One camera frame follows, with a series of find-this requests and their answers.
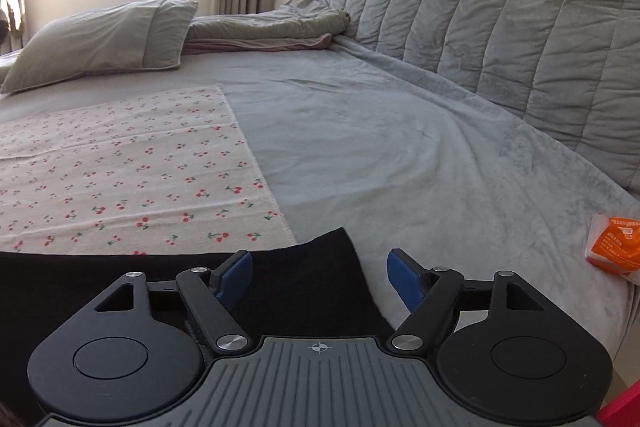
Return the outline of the folded grey pink quilt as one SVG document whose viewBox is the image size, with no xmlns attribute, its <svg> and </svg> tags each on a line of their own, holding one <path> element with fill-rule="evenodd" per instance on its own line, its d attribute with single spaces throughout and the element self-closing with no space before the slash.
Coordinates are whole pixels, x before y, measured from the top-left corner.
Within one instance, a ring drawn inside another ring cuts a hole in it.
<svg viewBox="0 0 640 427">
<path fill-rule="evenodd" d="M 200 16 L 189 26 L 182 54 L 323 50 L 348 24 L 346 13 L 332 9 Z"/>
</svg>

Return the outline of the grey bed sheet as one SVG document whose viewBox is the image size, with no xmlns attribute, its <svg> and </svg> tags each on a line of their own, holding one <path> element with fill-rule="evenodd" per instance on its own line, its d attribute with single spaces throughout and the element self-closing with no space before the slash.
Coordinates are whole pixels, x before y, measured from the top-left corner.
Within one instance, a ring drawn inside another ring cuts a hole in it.
<svg viewBox="0 0 640 427">
<path fill-rule="evenodd" d="M 170 90 L 218 87 L 296 243 L 344 229 L 390 323 L 399 247 L 472 279 L 521 274 L 610 351 L 637 291 L 588 265 L 597 213 L 638 202 L 582 156 L 454 83 L 353 44 L 186 57 L 168 72 L 86 77 L 1 100 L 6 122 Z"/>
</svg>

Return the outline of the cherry print bed cloth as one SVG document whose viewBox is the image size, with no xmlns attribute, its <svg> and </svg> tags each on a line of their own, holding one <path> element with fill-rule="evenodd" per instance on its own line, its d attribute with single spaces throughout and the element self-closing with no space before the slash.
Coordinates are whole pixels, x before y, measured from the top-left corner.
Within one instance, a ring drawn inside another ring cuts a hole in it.
<svg viewBox="0 0 640 427">
<path fill-rule="evenodd" d="M 218 87 L 2 124 L 4 251 L 178 255 L 294 242 Z"/>
</svg>

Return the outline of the grey pillow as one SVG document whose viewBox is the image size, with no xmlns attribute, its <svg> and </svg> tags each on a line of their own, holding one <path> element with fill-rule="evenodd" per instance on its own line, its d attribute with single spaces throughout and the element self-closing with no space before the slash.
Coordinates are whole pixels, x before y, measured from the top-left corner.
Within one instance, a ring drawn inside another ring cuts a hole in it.
<svg viewBox="0 0 640 427">
<path fill-rule="evenodd" d="M 193 0 L 145 0 L 52 20 L 17 55 L 1 92 L 85 76 L 175 69 L 197 10 Z"/>
</svg>

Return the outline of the orange tissue pack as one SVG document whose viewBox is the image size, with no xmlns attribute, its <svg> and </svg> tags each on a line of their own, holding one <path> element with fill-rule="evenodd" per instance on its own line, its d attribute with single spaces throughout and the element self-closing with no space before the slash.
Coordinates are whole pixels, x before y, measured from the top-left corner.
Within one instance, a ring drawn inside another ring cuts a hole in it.
<svg viewBox="0 0 640 427">
<path fill-rule="evenodd" d="M 597 213 L 590 222 L 585 257 L 590 265 L 638 286 L 639 221 Z"/>
</svg>

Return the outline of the grey quilted headboard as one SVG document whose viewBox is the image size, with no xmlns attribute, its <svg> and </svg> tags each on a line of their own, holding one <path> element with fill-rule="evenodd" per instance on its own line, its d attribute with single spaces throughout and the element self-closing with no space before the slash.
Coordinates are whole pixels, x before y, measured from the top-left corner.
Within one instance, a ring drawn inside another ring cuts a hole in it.
<svg viewBox="0 0 640 427">
<path fill-rule="evenodd" d="M 362 46 L 434 72 L 639 190 L 639 0 L 319 0 Z"/>
</svg>

